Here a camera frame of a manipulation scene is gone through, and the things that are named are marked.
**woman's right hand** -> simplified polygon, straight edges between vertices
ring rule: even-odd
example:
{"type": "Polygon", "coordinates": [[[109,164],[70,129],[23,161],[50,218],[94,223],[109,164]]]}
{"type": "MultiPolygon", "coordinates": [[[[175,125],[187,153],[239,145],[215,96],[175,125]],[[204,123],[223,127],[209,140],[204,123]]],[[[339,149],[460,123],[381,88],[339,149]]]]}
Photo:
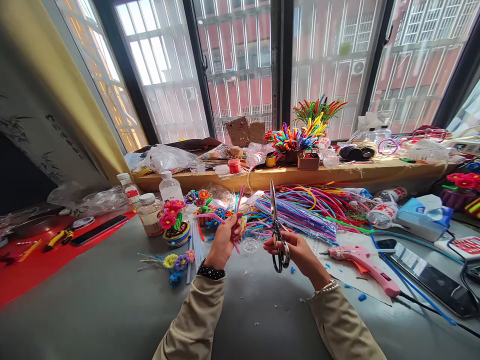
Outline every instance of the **woman's right hand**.
{"type": "MultiPolygon", "coordinates": [[[[281,231],[281,235],[283,240],[288,243],[290,258],[298,270],[309,278],[316,291],[322,290],[329,283],[331,276],[317,259],[304,237],[288,231],[281,231]]],[[[275,242],[273,237],[263,243],[263,248],[272,255],[277,255],[278,249],[285,253],[284,244],[281,241],[275,242]]]]}

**blue tissue box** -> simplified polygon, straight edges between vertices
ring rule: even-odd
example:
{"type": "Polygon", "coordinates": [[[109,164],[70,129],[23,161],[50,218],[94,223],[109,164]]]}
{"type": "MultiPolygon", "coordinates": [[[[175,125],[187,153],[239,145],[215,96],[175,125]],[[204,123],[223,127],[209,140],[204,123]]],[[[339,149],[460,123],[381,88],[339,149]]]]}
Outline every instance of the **blue tissue box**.
{"type": "Polygon", "coordinates": [[[416,198],[411,198],[403,205],[399,212],[396,223],[406,227],[406,231],[417,235],[430,242],[436,242],[449,228],[454,210],[450,207],[441,207],[442,218],[432,221],[425,214],[425,206],[416,198]]]}

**bracelet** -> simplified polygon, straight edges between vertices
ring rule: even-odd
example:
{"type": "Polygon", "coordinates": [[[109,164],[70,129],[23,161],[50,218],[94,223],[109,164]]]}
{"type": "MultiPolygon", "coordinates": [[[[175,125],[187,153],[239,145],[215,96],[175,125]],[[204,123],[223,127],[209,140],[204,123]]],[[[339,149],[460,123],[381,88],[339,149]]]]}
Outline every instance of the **bracelet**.
{"type": "Polygon", "coordinates": [[[221,278],[225,277],[225,271],[224,270],[217,270],[213,267],[207,267],[204,265],[205,260],[207,258],[204,258],[203,261],[201,262],[200,267],[198,268],[198,272],[196,273],[197,275],[202,275],[206,278],[212,279],[212,280],[220,280],[221,278]]]}
{"type": "Polygon", "coordinates": [[[318,290],[318,291],[315,291],[313,293],[313,296],[311,297],[312,299],[315,299],[318,295],[322,294],[322,293],[327,293],[329,291],[332,291],[333,289],[336,289],[339,287],[339,283],[337,282],[337,280],[334,280],[334,279],[330,279],[330,281],[328,282],[327,285],[325,285],[323,287],[323,289],[321,290],[318,290]]]}

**hot glue gun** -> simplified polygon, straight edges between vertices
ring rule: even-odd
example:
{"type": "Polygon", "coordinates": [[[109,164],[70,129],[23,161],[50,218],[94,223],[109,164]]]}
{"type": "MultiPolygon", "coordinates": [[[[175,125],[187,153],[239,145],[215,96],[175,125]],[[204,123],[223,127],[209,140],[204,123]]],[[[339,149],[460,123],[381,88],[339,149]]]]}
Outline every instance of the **hot glue gun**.
{"type": "Polygon", "coordinates": [[[353,263],[361,275],[370,274],[372,278],[383,288],[385,294],[391,298],[400,295],[399,286],[393,281],[382,269],[376,267],[370,261],[370,252],[363,246],[337,246],[321,253],[322,255],[330,255],[331,258],[337,260],[348,260],[353,263]]]}

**hand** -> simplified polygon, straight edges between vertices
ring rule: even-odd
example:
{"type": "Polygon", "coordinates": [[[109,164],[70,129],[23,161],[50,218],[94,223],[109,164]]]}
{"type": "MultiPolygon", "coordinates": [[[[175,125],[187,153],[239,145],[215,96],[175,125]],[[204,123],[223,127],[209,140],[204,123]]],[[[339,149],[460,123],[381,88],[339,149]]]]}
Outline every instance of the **hand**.
{"type": "Polygon", "coordinates": [[[238,216],[233,214],[225,220],[224,224],[220,224],[215,233],[210,253],[206,257],[205,266],[223,270],[234,249],[233,241],[240,239],[241,217],[244,214],[239,212],[238,216]]]}
{"type": "MultiPolygon", "coordinates": [[[[304,237],[288,231],[281,231],[281,235],[283,240],[288,243],[290,258],[298,270],[310,279],[316,291],[323,289],[329,283],[331,276],[310,249],[304,237]]],[[[277,255],[278,249],[285,253],[284,244],[281,241],[274,243],[273,237],[263,243],[263,248],[272,255],[277,255]]]]}

